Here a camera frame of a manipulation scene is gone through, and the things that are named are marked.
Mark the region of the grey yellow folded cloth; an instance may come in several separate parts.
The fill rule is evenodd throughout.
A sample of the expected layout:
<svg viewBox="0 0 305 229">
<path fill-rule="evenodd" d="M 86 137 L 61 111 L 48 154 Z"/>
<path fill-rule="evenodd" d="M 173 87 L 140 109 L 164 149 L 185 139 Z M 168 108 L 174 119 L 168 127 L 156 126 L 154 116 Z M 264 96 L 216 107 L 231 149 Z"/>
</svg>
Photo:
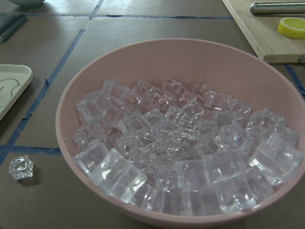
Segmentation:
<svg viewBox="0 0 305 229">
<path fill-rule="evenodd" d="M 24 13 L 0 14 L 0 42 L 5 42 L 27 19 Z"/>
</svg>

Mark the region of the wooden cutting board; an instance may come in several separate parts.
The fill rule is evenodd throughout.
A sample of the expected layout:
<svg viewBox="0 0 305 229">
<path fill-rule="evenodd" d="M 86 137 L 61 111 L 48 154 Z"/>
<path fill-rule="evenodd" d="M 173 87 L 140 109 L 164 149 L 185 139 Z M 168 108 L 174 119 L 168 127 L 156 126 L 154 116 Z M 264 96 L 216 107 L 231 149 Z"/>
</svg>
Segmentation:
<svg viewBox="0 0 305 229">
<path fill-rule="evenodd" d="M 236 24 L 259 59 L 267 63 L 305 63 L 304 39 L 293 39 L 277 31 L 285 15 L 256 16 L 250 12 L 254 0 L 223 0 Z"/>
</svg>

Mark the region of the steel muddler black tip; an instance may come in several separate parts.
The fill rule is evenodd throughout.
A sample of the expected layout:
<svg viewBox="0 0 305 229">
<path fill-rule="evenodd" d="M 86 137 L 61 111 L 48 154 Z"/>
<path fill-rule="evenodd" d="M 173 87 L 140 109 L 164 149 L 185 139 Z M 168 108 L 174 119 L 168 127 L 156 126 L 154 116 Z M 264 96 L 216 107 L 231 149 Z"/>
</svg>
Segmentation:
<svg viewBox="0 0 305 229">
<path fill-rule="evenodd" d="M 304 2 L 254 2 L 250 5 L 253 15 L 304 14 Z"/>
</svg>

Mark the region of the cream bear serving tray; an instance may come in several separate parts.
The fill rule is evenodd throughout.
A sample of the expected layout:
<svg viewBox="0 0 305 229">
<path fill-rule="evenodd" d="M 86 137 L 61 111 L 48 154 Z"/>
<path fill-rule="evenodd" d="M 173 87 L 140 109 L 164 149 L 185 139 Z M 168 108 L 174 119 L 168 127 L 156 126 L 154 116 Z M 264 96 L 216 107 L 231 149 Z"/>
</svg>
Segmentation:
<svg viewBox="0 0 305 229">
<path fill-rule="evenodd" d="M 0 119 L 11 109 L 33 79 L 32 70 L 25 65 L 0 65 Z"/>
</svg>

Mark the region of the half lemon slice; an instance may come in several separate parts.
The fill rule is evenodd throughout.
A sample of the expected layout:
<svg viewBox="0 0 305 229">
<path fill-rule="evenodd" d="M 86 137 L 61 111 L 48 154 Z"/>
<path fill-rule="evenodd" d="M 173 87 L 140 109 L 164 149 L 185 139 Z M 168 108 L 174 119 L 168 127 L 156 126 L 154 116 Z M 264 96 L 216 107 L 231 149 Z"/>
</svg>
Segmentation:
<svg viewBox="0 0 305 229">
<path fill-rule="evenodd" d="M 277 31 L 289 38 L 305 38 L 305 20 L 297 17 L 285 17 L 279 21 Z"/>
</svg>

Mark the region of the green ceramic bowl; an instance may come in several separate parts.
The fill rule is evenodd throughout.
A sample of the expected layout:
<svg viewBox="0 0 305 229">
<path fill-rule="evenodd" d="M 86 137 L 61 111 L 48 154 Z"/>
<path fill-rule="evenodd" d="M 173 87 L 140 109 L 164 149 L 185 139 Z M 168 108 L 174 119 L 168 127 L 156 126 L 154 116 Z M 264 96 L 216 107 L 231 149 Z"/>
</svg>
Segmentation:
<svg viewBox="0 0 305 229">
<path fill-rule="evenodd" d="M 44 3 L 44 0 L 9 0 L 10 3 L 21 7 L 35 7 Z"/>
</svg>

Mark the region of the pink bowl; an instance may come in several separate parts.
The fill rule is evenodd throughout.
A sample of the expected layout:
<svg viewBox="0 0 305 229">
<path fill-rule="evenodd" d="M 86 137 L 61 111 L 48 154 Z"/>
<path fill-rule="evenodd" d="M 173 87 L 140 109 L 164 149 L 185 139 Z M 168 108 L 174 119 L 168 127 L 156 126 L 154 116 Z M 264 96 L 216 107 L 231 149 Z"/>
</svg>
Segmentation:
<svg viewBox="0 0 305 229">
<path fill-rule="evenodd" d="M 276 186 L 275 194 L 252 209 L 225 215 L 184 217 L 149 212 L 112 198 L 97 187 L 75 162 L 81 148 L 72 139 L 80 126 L 95 117 L 118 120 L 124 111 L 142 105 L 134 95 L 119 91 L 110 103 L 102 96 L 102 86 L 116 79 L 127 89 L 139 79 L 161 87 L 167 79 L 181 82 L 192 90 L 205 81 L 221 93 L 248 103 L 253 111 L 270 109 L 286 119 L 287 126 L 298 133 L 296 148 L 305 150 L 305 102 L 297 89 L 275 68 L 239 49 L 196 39 L 157 39 L 130 44 L 111 51 L 80 70 L 65 88 L 56 113 L 56 135 L 61 152 L 77 178 L 102 200 L 125 215 L 167 229 L 205 229 L 244 219 L 264 212 L 288 194 L 304 177 L 301 163 L 295 174 Z"/>
</svg>

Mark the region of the loose ice cube far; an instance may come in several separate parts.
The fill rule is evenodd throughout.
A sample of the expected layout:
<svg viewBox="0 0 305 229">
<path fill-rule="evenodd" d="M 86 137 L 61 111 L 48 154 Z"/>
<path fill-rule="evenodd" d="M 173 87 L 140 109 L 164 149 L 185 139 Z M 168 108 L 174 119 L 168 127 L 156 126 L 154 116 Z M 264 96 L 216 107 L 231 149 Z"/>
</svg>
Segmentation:
<svg viewBox="0 0 305 229">
<path fill-rule="evenodd" d="M 33 176 L 34 163 L 28 156 L 15 157 L 11 160 L 9 174 L 16 180 Z"/>
</svg>

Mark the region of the clear ice cubes pile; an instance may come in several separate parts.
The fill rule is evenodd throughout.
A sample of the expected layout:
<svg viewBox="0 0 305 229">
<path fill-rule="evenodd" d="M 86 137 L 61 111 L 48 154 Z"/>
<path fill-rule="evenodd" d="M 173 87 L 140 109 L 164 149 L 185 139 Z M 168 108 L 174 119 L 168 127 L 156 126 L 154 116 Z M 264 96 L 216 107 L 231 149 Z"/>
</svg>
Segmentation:
<svg viewBox="0 0 305 229">
<path fill-rule="evenodd" d="M 116 121 L 95 117 L 72 139 L 74 162 L 104 193 L 158 213 L 210 216 L 253 208 L 291 178 L 304 154 L 298 133 L 269 109 L 251 106 L 199 81 L 193 90 L 168 79 L 161 87 L 114 79 L 102 86 L 142 101 Z"/>
</svg>

